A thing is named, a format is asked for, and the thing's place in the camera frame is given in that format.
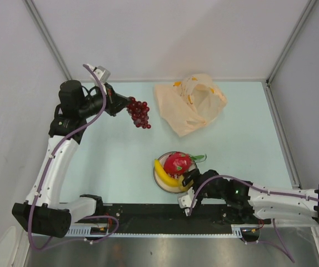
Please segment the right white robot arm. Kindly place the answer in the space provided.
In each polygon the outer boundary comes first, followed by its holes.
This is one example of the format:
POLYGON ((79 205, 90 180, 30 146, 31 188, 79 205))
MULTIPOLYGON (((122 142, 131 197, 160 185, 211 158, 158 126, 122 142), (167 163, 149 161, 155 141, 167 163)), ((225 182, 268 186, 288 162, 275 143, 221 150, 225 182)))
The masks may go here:
POLYGON ((186 216, 191 216, 204 199, 223 200, 221 220, 228 224, 254 224, 260 220, 316 222, 319 226, 319 186, 317 189, 270 189, 215 170, 200 173, 193 169, 178 179, 185 192, 178 198, 186 216))

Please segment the yellow fake lemon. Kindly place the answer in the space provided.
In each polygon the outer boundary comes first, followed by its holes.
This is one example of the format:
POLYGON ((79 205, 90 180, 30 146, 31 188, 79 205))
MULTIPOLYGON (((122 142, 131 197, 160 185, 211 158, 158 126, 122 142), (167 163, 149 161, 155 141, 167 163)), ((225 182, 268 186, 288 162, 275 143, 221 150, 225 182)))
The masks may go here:
POLYGON ((192 186, 192 184, 193 184, 193 182, 191 181, 191 182, 189 182, 188 185, 183 186, 182 180, 179 180, 178 181, 178 189, 179 189, 180 192, 186 192, 192 186))

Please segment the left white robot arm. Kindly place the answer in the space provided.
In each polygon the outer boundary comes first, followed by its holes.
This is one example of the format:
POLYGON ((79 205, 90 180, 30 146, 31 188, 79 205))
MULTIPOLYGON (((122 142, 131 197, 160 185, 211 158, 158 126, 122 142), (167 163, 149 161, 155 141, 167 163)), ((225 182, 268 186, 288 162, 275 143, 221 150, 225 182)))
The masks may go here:
POLYGON ((62 204, 59 201, 71 159, 78 149, 88 118, 98 118, 102 112, 115 116, 131 100, 115 93, 108 84, 86 89, 79 81, 60 85, 59 105, 50 124, 47 152, 35 184, 23 203, 15 203, 12 215, 26 232, 64 237, 70 226, 85 217, 96 223, 103 219, 102 198, 83 194, 79 199, 62 204))

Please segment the translucent orange plastic bag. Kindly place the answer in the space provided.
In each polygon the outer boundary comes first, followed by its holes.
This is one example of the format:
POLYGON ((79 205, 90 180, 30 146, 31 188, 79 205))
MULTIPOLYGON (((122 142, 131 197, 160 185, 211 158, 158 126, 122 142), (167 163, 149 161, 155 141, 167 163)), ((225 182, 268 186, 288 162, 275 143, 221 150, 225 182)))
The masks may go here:
POLYGON ((159 114, 179 136, 212 123, 227 105, 227 98, 205 73, 154 87, 159 114))

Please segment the dark red fake grapes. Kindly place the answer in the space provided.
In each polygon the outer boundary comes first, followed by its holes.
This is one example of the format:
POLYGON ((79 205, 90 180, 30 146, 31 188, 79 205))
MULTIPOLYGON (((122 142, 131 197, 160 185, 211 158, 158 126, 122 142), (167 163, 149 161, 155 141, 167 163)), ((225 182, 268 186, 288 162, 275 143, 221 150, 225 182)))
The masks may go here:
POLYGON ((137 128, 150 129, 152 126, 149 123, 149 111, 148 103, 146 101, 138 101, 134 97, 129 98, 130 102, 126 109, 130 115, 133 124, 137 128))

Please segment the red fake dragon fruit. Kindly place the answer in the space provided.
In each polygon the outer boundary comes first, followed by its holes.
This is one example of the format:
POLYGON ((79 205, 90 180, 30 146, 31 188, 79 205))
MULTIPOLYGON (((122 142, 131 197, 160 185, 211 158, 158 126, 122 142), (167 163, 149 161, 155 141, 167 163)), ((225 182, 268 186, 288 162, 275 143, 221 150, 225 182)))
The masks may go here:
POLYGON ((169 175, 182 175, 196 163, 203 162, 207 155, 191 155, 184 152, 171 153, 165 160, 163 168, 169 175))

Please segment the yellow fake banana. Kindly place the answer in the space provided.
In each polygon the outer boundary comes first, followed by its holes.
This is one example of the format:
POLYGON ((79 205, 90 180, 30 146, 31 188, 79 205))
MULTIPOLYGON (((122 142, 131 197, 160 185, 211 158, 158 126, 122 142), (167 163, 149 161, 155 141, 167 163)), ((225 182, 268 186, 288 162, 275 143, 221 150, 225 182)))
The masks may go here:
POLYGON ((163 166, 158 160, 154 160, 154 170, 157 176, 169 187, 178 187, 178 181, 170 177, 164 170, 163 166))

